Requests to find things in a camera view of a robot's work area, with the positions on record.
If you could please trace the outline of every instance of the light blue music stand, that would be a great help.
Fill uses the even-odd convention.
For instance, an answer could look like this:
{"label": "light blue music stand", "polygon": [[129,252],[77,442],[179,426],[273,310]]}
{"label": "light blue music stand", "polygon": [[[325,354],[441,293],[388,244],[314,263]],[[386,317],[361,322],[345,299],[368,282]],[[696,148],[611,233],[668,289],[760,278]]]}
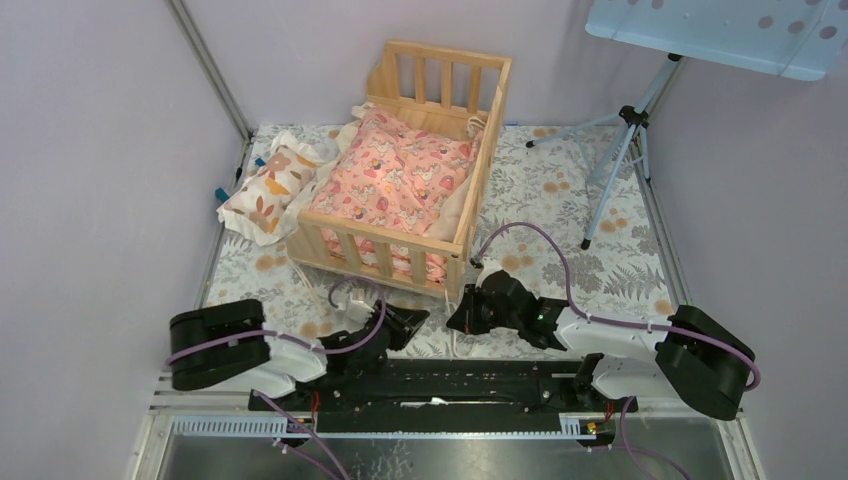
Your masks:
{"label": "light blue music stand", "polygon": [[[848,0],[595,0],[586,31],[674,53],[669,54],[635,107],[625,105],[618,113],[527,142],[532,148],[616,118],[624,121],[597,165],[583,153],[591,171],[587,187],[603,189],[580,245],[584,250],[591,244],[621,169],[642,162],[645,179],[650,181],[645,109],[668,83],[682,56],[798,80],[819,80],[848,40]],[[640,156],[625,162],[634,139]],[[605,175],[613,159],[612,170]]]}

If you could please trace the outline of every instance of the floral tablecloth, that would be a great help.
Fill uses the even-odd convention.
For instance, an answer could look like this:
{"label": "floral tablecloth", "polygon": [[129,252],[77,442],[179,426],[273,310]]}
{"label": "floral tablecloth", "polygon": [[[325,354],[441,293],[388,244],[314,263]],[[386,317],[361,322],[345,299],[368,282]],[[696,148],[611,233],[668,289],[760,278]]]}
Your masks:
{"label": "floral tablecloth", "polygon": [[[326,158],[338,153],[334,126],[268,125],[260,128],[251,153],[268,158],[271,140],[283,130],[312,144]],[[495,153],[492,176],[478,220],[475,251],[498,226],[511,221],[529,221],[548,232],[562,247],[573,272],[574,296],[591,311],[670,314],[658,246],[645,213],[633,169],[619,175],[605,215],[587,251],[580,249],[583,231],[591,212],[594,188],[587,190],[587,167],[573,139],[555,140],[533,149],[528,139],[556,129],[504,127]],[[581,134],[586,153],[603,153],[612,141],[614,127],[596,127]],[[494,241],[487,256],[498,259],[511,275],[537,295],[564,297],[565,274],[556,254],[536,232],[515,228]],[[327,289],[339,275],[303,267],[322,302]],[[468,283],[475,271],[469,269]],[[444,300],[396,289],[388,290],[390,303],[423,308],[430,318],[401,352],[394,357],[462,357],[554,359],[571,358],[567,352],[540,351],[518,338],[515,332],[496,329],[487,335],[466,336],[445,328],[448,315]],[[349,288],[340,289],[337,300]],[[371,293],[370,299],[376,298]],[[214,270],[208,305],[256,298],[262,301],[267,327],[306,337],[338,330],[356,330],[340,313],[322,315],[301,278],[291,266],[285,244],[259,247],[227,231]]]}

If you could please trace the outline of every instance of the pink patterned bedding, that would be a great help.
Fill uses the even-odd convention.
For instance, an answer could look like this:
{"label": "pink patterned bedding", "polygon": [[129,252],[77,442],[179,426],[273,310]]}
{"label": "pink patterned bedding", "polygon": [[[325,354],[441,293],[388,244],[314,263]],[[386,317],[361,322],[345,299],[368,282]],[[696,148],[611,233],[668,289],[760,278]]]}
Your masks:
{"label": "pink patterned bedding", "polygon": [[[478,146],[479,137],[462,142],[415,130],[385,110],[372,108],[310,210],[422,235],[468,176]],[[342,255],[336,234],[323,234],[330,251]],[[373,245],[354,239],[363,262],[377,266]],[[406,248],[393,245],[392,257],[397,271],[411,274]],[[444,281],[445,261],[427,255],[429,280]]]}

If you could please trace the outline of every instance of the blue clip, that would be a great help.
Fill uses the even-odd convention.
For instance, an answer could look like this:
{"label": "blue clip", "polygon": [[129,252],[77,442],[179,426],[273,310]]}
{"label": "blue clip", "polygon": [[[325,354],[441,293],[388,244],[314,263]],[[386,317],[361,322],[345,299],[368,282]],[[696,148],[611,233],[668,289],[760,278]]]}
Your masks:
{"label": "blue clip", "polygon": [[215,190],[215,196],[218,197],[218,200],[220,200],[221,203],[224,203],[230,199],[230,196],[227,195],[227,192],[225,192],[223,188]]}

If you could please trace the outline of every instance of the wooden crib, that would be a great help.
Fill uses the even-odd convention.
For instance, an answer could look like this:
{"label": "wooden crib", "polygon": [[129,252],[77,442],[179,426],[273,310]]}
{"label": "wooden crib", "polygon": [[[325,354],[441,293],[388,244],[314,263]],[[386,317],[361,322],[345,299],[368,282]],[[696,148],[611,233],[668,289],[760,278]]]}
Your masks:
{"label": "wooden crib", "polygon": [[[406,97],[401,94],[399,74],[402,72],[398,69],[399,55],[411,56],[413,59],[414,96]],[[439,102],[427,100],[427,64],[433,65],[433,61],[441,65]],[[380,105],[413,128],[446,135],[456,140],[468,140],[466,122],[472,115],[486,121],[456,236],[452,242],[434,240],[303,210],[297,219],[299,228],[287,240],[290,258],[305,265],[338,273],[361,275],[384,285],[436,297],[444,297],[447,291],[448,298],[456,302],[463,288],[465,268],[472,253],[471,242],[477,228],[477,218],[503,124],[511,63],[511,59],[495,55],[397,40],[388,41],[383,49],[382,61],[368,77],[366,96],[369,102]],[[468,101],[464,106],[454,105],[452,101],[454,65],[457,64],[470,66]],[[488,112],[478,108],[483,69],[493,69],[497,72],[497,85]],[[330,229],[338,235],[344,258],[330,253],[321,234],[322,228]],[[373,243],[379,268],[362,262],[354,236]],[[391,245],[409,249],[411,275],[394,269]],[[426,254],[446,258],[447,277],[444,284],[427,279]]]}

